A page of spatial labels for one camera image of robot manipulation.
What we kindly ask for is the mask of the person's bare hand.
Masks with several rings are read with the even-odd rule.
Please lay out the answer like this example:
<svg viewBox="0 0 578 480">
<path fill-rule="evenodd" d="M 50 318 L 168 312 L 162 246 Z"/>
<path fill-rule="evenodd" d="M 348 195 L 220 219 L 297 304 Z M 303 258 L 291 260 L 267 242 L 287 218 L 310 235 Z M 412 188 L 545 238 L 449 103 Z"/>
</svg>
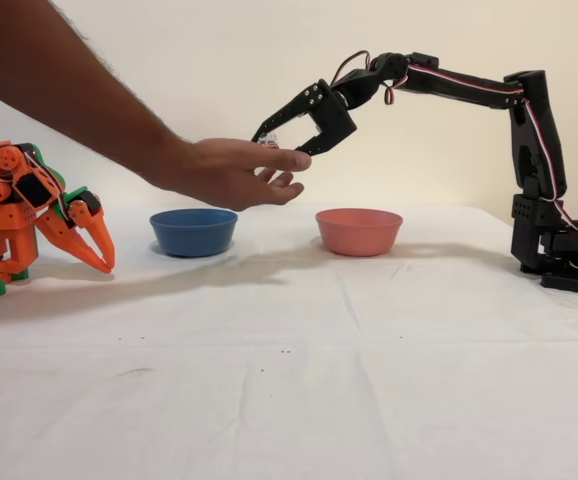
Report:
<svg viewBox="0 0 578 480">
<path fill-rule="evenodd" d="M 298 197 L 304 186 L 294 174 L 311 163 L 306 153 L 242 140 L 180 142 L 158 161 L 150 182 L 211 206 L 244 211 Z"/>
</svg>

